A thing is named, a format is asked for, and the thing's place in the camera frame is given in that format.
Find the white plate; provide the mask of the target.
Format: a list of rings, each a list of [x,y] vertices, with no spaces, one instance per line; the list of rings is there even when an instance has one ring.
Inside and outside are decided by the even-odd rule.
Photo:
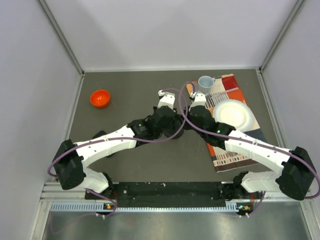
[[[242,101],[226,99],[218,102],[213,108],[213,118],[216,122],[235,127],[241,132],[248,131],[254,123],[254,114]]]

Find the black smartphone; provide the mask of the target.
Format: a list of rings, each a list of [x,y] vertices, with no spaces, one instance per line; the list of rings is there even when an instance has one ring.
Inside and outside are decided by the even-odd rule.
[[[106,132],[104,130],[99,131],[97,134],[95,134],[92,139],[100,138],[101,136],[106,135]]]

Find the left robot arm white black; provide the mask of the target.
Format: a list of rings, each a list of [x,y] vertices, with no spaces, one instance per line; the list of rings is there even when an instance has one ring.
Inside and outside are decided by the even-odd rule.
[[[63,190],[82,187],[106,199],[114,191],[112,180],[106,173],[90,169],[91,164],[123,150],[157,143],[162,135],[168,139],[178,138],[183,134],[183,124],[175,109],[168,106],[155,108],[153,114],[133,120],[112,133],[100,131],[98,137],[83,142],[63,141],[51,168]]]

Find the patterned orange placemat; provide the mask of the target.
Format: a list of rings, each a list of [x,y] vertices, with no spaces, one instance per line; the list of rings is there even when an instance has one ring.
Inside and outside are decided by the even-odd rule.
[[[188,84],[186,86],[186,89],[189,94],[193,92],[199,92],[198,80],[194,81],[193,84],[194,85]],[[229,90],[232,88],[239,88],[239,89],[216,96],[216,97],[206,98],[205,107],[211,112],[212,117],[213,117],[213,109],[215,105],[223,100],[228,100],[228,99],[238,100],[245,103],[248,106],[245,100],[245,97],[233,74],[225,74],[222,76],[215,77],[215,83],[210,91],[210,94],[223,92],[225,90]],[[255,138],[261,141],[266,140],[255,116],[254,116],[253,125],[249,130],[245,131],[244,133],[252,138]],[[219,147],[214,147],[211,145],[208,145],[207,148],[209,150],[215,170],[218,173],[256,164],[254,160],[244,155],[241,155],[239,153],[225,151]]]

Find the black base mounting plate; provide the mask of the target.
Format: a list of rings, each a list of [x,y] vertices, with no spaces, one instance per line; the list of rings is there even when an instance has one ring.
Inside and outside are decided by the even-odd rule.
[[[221,182],[119,182],[119,207],[225,207],[232,199]]]

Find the orange bowl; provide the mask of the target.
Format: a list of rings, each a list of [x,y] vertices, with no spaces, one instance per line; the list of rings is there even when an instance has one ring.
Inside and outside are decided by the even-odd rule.
[[[96,108],[105,108],[111,100],[110,93],[105,89],[94,91],[90,96],[90,103]]]

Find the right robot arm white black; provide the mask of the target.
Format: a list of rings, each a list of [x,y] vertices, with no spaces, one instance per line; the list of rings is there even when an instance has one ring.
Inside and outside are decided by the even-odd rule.
[[[267,144],[226,123],[217,122],[203,105],[183,110],[189,129],[207,143],[211,156],[225,151],[253,160],[268,168],[264,172],[246,171],[234,178],[233,192],[239,198],[250,193],[282,192],[291,199],[308,198],[308,190],[319,176],[308,152],[297,146],[287,149]]]

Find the light blue cup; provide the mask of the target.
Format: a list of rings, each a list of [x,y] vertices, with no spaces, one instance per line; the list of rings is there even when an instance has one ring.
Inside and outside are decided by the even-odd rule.
[[[215,84],[216,79],[211,76],[201,76],[198,79],[198,91],[204,94],[205,96],[209,95],[212,87]]]

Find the black phone stand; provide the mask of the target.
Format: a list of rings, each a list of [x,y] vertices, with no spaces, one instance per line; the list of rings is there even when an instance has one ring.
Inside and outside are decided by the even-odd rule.
[[[178,139],[184,134],[184,130],[180,130],[179,132],[177,131],[169,131],[166,130],[163,132],[163,134],[168,138],[168,139]]]

